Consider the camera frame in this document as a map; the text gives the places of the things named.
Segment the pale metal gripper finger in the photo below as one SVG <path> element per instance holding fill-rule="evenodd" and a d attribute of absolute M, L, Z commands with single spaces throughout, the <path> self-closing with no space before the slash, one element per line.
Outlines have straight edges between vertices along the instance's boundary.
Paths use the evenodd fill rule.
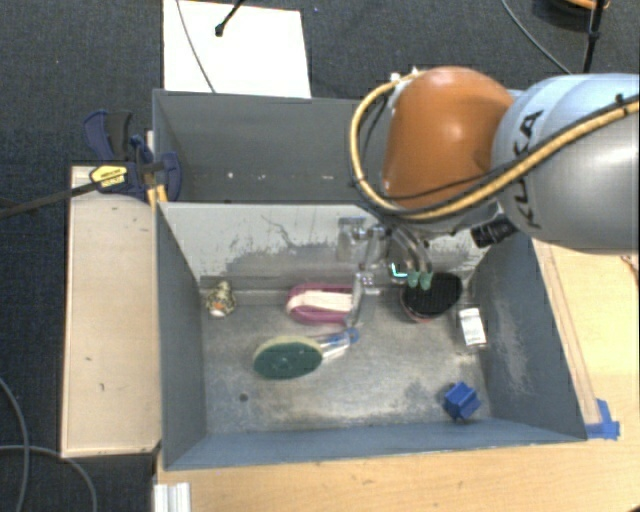
<path fill-rule="evenodd" d="M 341 217 L 338 220 L 337 260 L 355 261 L 367 239 L 364 217 Z"/>
<path fill-rule="evenodd" d="M 352 306 L 345 325 L 355 328 L 371 322 L 380 296 L 381 288 L 376 284 L 374 273 L 357 272 L 352 287 Z"/>

